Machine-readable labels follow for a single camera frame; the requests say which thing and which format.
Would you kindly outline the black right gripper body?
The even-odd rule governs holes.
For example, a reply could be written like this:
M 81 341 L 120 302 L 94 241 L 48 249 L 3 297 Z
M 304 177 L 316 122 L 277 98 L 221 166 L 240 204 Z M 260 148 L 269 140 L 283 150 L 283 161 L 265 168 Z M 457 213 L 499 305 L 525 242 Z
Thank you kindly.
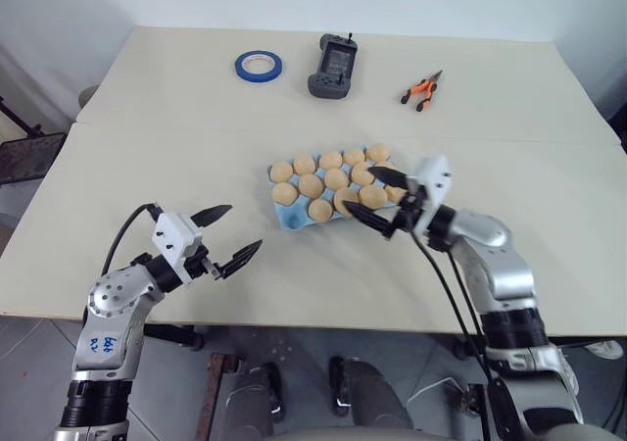
M 389 237 L 397 231 L 413 233 L 420 236 L 425 231 L 425 226 L 419 221 L 424 216 L 424 203 L 428 199 L 428 193 L 424 186 L 419 186 L 414 192 L 408 191 L 399 203 L 399 209 L 392 218 L 389 226 Z

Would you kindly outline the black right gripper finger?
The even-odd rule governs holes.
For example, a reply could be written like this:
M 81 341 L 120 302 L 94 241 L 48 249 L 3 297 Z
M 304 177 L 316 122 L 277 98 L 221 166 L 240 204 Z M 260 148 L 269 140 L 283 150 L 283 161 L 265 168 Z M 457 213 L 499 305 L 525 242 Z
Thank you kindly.
M 372 209 L 359 202 L 343 201 L 343 205 L 352 217 L 377 231 L 386 239 L 391 238 L 397 229 L 392 221 L 378 216 Z
M 405 173 L 387 167 L 370 167 L 368 171 L 379 181 L 395 188 L 408 189 L 408 177 Z

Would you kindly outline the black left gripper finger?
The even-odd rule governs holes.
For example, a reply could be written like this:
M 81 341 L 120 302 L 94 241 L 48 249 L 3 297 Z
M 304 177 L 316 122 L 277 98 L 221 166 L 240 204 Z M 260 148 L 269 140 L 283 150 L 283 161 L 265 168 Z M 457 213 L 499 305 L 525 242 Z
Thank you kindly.
M 207 227 L 218 221 L 232 209 L 231 205 L 218 205 L 204 209 L 190 217 L 192 222 L 198 227 Z
M 263 244 L 263 240 L 257 240 L 236 252 L 231 260 L 223 265 L 215 265 L 217 278 L 227 279 L 237 271 L 244 268 L 254 255 L 259 251 Z

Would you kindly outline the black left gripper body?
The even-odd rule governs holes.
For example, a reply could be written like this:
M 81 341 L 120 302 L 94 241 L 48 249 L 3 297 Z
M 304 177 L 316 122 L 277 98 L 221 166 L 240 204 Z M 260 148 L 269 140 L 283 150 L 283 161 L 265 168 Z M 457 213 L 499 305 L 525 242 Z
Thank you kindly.
M 212 276 L 214 280 L 224 278 L 223 269 L 210 260 L 209 249 L 205 245 L 200 245 L 192 256 L 185 259 L 184 269 L 191 281 L 204 274 Z

